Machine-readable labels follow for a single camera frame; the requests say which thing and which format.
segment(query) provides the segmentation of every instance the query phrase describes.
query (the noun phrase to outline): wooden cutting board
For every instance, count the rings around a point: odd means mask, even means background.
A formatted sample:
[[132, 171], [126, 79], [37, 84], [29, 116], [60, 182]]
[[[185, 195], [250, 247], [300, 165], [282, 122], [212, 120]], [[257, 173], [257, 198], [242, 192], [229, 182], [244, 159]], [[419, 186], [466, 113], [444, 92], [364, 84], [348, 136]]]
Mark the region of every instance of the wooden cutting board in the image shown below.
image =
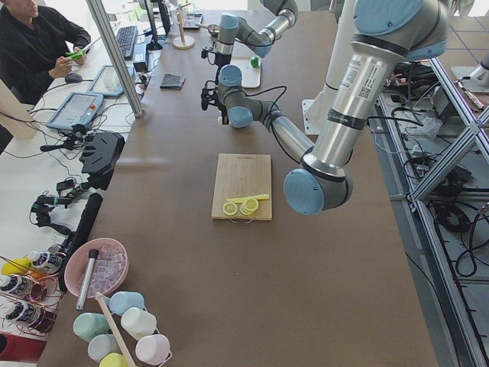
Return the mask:
[[[268, 200], [259, 200], [259, 207], [246, 216], [239, 210], [227, 216], [222, 206], [228, 198], [254, 196], [262, 193], [270, 195]], [[211, 217], [213, 219], [272, 219], [272, 164], [268, 154], [220, 154], [215, 175], [214, 199]]]

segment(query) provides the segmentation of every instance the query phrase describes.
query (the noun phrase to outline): black shirt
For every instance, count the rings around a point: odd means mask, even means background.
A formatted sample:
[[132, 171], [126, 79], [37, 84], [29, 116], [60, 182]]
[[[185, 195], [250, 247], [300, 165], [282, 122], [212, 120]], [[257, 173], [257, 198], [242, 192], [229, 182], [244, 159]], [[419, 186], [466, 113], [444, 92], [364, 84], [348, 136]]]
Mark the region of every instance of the black shirt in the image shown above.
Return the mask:
[[5, 6], [0, 9], [0, 77], [17, 90], [21, 102], [29, 104], [36, 104], [53, 82], [48, 71], [69, 52], [66, 41], [80, 48], [90, 43], [90, 35], [57, 10], [46, 6], [37, 10], [32, 30]]

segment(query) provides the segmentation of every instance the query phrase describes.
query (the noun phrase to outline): metal frame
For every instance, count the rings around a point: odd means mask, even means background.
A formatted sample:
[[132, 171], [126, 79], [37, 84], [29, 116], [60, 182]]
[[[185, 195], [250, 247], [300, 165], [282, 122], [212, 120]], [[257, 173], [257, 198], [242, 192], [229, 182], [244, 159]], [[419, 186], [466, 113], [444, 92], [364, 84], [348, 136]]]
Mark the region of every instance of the metal frame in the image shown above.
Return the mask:
[[125, 91], [125, 95], [128, 99], [129, 105], [131, 106], [132, 112], [136, 118], [141, 117], [144, 111], [141, 106], [141, 102], [139, 101], [138, 94], [134, 90], [134, 84], [131, 76], [129, 75], [125, 61], [122, 58], [121, 51], [119, 50], [104, 6], [101, 0], [86, 0], [86, 2], [89, 6], [90, 12], [92, 13], [93, 20], [97, 24], [97, 28], [99, 29], [105, 48], [107, 49], [108, 57], [110, 58], [110, 61], [115, 68], [115, 72], [121, 81], [122, 88]]
[[[473, 324], [471, 316], [467, 313], [464, 296], [458, 289], [456, 281], [454, 281], [450, 264], [445, 255], [444, 246], [439, 241], [436, 229], [432, 223], [431, 214], [423, 200], [431, 194], [436, 185], [444, 179], [446, 174], [449, 173], [475, 145], [478, 146], [484, 159], [489, 163], [489, 137], [484, 130], [484, 127], [489, 123], [489, 109], [486, 109], [478, 117], [475, 116], [450, 80], [449, 75], [446, 73], [439, 60], [431, 59], [430, 63], [442, 88], [445, 90], [448, 98], [452, 101], [464, 122], [465, 129], [443, 154], [442, 159], [436, 163], [435, 167], [430, 170], [423, 179], [414, 180], [407, 178], [407, 182], [410, 186], [410, 196], [413, 200], [412, 209], [418, 212], [429, 238], [429, 244], [432, 248], [433, 255], [435, 256], [436, 265], [442, 277], [447, 294], [449, 295], [450, 302], [452, 303], [452, 308], [457, 317], [457, 323], [460, 326], [460, 330], [463, 333], [468, 350], [470, 351], [471, 361], [475, 366], [482, 367], [487, 365], [487, 361], [479, 344], [478, 336], [475, 334], [477, 332], [475, 328], [476, 326]], [[385, 114], [386, 111], [388, 111], [387, 103], [383, 100], [382, 96], [379, 98], [379, 102]], [[387, 126], [391, 132], [394, 146], [399, 152], [400, 160], [401, 162], [405, 162], [409, 157], [403, 150], [401, 137], [397, 134], [395, 123], [387, 122]], [[406, 169], [408, 170], [409, 175], [413, 174], [411, 166], [407, 165]]]

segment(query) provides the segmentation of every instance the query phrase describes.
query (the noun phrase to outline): person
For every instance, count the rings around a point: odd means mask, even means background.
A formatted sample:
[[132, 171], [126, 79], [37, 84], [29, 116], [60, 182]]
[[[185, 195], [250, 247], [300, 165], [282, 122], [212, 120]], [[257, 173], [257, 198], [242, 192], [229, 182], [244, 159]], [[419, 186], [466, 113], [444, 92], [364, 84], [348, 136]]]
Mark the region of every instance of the person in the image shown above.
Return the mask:
[[[36, 0], [0, 2], [0, 59], [5, 70], [0, 77], [20, 102], [35, 105], [54, 79], [71, 71], [66, 42], [77, 52], [90, 43], [90, 35]], [[79, 65], [85, 61], [86, 55], [75, 60]]]

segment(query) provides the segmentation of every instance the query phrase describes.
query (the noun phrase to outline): white desk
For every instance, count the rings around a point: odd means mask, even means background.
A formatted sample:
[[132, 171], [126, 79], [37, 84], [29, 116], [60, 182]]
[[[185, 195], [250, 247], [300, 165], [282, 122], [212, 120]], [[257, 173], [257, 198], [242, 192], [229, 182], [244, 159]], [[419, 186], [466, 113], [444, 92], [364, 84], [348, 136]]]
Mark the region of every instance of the white desk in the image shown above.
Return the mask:
[[[109, 64], [111, 63], [102, 40], [99, 40], [92, 46], [86, 63], [81, 67], [75, 65], [73, 72], [79, 73], [85, 80], [92, 80], [103, 65]], [[151, 69], [153, 65], [154, 60], [150, 59], [149, 68]], [[57, 88], [48, 90], [33, 108], [33, 111], [57, 109], [71, 92], [86, 92], [90, 86], [90, 82], [62, 86], [64, 83], [63, 78], [54, 80], [50, 89], [55, 86]], [[100, 111], [115, 103], [118, 105], [104, 112], [106, 119], [96, 118], [92, 127], [119, 132], [127, 139], [134, 122], [134, 115], [125, 96], [118, 99], [105, 99], [104, 106]], [[34, 115], [36, 120], [41, 123], [41, 131], [46, 135], [38, 132], [33, 139], [27, 141], [19, 141], [13, 138], [5, 152], [0, 154], [0, 171], [2, 172], [0, 175], [0, 197], [4, 198], [0, 211], [0, 236], [4, 243], [0, 251], [2, 257], [20, 258], [31, 250], [45, 250], [54, 244], [62, 243], [65, 236], [60, 235], [54, 229], [39, 228], [29, 223], [32, 203], [45, 191], [49, 191], [51, 195], [57, 195], [56, 183], [69, 176], [75, 177], [78, 183], [86, 181], [88, 177], [86, 174], [81, 174], [82, 163], [79, 162], [78, 158], [82, 150], [67, 151], [63, 149], [62, 151], [55, 150], [40, 154], [39, 147], [41, 145], [59, 144], [58, 140], [62, 138], [58, 135], [57, 130], [42, 125], [42, 122], [47, 122], [53, 113], [54, 111], [51, 110], [40, 110]], [[33, 157], [20, 159], [7, 153], [18, 157]], [[84, 193], [68, 209], [64, 209], [62, 206], [54, 209], [50, 214], [52, 222], [68, 226], [72, 231], [76, 230], [81, 213], [85, 209], [86, 199], [92, 192], [94, 190]], [[34, 222], [36, 221], [35, 214], [32, 213], [31, 218]], [[0, 259], [0, 266], [3, 266], [4, 263]], [[13, 333], [17, 332], [15, 328], [7, 328], [7, 330]], [[0, 366], [7, 365], [11, 366], [11, 362], [0, 362]]]

